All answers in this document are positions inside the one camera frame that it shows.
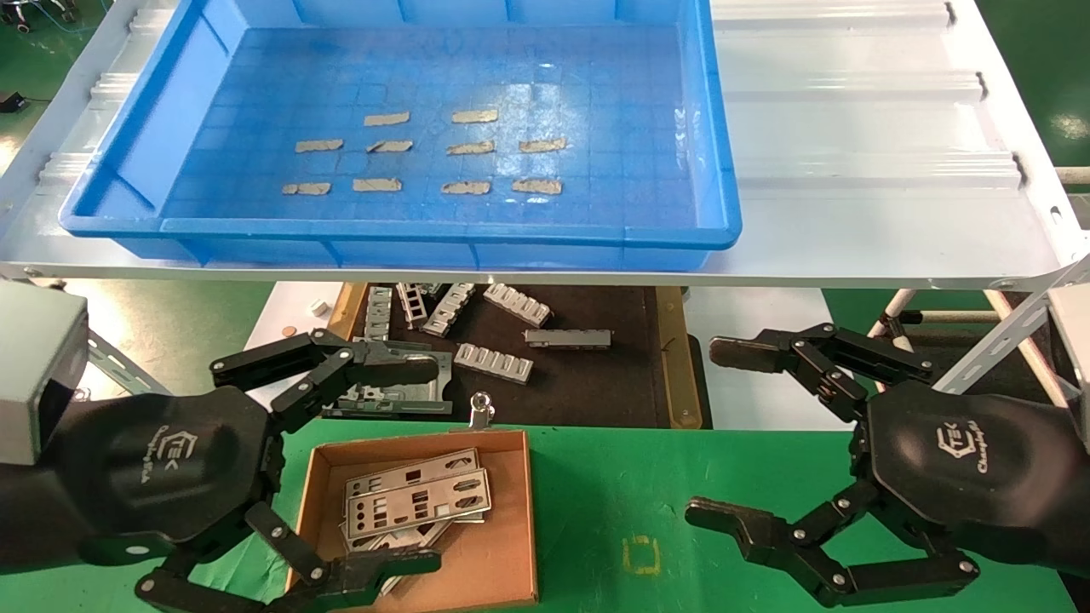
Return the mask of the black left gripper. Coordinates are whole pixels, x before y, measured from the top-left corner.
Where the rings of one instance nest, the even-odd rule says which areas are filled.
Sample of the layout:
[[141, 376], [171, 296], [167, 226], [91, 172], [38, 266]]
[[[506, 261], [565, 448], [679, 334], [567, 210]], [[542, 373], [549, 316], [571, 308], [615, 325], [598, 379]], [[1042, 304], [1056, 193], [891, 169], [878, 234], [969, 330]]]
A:
[[[267, 504], [284, 465], [278, 431], [295, 433], [358, 385], [428, 383], [438, 365], [315, 329], [218, 358], [209, 371], [221, 388], [198, 396], [71, 404], [38, 462], [5, 462], [3, 570], [169, 555], [135, 587], [159, 612], [331, 612], [373, 604], [393, 576], [439, 570], [439, 551], [427, 546], [324, 561]], [[272, 418], [244, 393], [296, 375], [270, 401]], [[284, 596], [264, 603], [190, 582], [196, 558], [214, 561], [250, 532], [299, 575]]]

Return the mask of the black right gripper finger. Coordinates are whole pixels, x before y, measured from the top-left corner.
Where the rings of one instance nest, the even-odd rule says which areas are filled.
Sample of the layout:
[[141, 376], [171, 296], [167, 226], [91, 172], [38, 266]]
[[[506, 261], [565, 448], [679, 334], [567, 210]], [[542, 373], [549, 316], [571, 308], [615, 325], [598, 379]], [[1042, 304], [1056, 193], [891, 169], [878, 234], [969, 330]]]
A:
[[[841, 565], [824, 548], [867, 515], [892, 522], [923, 558]], [[889, 496], [865, 478], [790, 522], [767, 510], [694, 496], [686, 505], [692, 526], [732, 536], [744, 561], [794, 578], [824, 608], [930, 600], [961, 592], [980, 575], [969, 558], [938, 529], [894, 512]]]
[[849, 373], [887, 387], [935, 382], [935, 369], [922, 357], [832, 323], [803, 330], [763, 329], [752, 339], [716, 336], [708, 356], [724, 368], [787, 373], [845, 423], [867, 418], [867, 392]]

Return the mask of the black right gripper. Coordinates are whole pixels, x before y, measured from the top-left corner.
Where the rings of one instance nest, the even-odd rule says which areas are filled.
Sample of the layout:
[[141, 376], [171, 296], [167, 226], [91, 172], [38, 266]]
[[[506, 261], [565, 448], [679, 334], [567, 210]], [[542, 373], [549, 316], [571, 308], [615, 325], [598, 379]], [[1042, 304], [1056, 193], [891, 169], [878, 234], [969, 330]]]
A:
[[906, 381], [869, 400], [858, 430], [853, 471], [907, 546], [1087, 575], [1089, 461], [1067, 410]]

